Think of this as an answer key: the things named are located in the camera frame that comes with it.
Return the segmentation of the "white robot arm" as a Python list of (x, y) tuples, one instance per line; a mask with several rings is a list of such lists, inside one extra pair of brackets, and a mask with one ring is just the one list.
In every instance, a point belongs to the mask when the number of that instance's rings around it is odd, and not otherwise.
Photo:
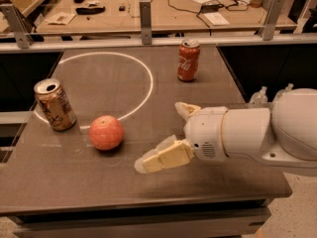
[(212, 164), (249, 159), (285, 173), (315, 176), (317, 90), (282, 90), (263, 107), (229, 109), (175, 104), (185, 120), (183, 140), (170, 136), (137, 159), (141, 174), (181, 167), (194, 158)]

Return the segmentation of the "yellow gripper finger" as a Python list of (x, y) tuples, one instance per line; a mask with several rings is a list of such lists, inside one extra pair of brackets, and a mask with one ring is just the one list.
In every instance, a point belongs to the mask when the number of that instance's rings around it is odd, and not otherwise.
[(195, 157), (187, 140), (178, 140), (175, 135), (165, 138), (134, 163), (140, 174), (151, 174), (166, 169), (185, 166)]
[(185, 120), (188, 121), (189, 118), (198, 112), (201, 107), (193, 104), (188, 104), (184, 102), (176, 102), (174, 104), (176, 112)]

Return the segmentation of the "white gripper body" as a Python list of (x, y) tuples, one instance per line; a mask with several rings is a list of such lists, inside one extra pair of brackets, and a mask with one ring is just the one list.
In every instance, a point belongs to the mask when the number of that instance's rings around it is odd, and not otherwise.
[(222, 125), (228, 109), (203, 108), (193, 114), (184, 126), (185, 139), (201, 161), (225, 162), (227, 156), (222, 143)]

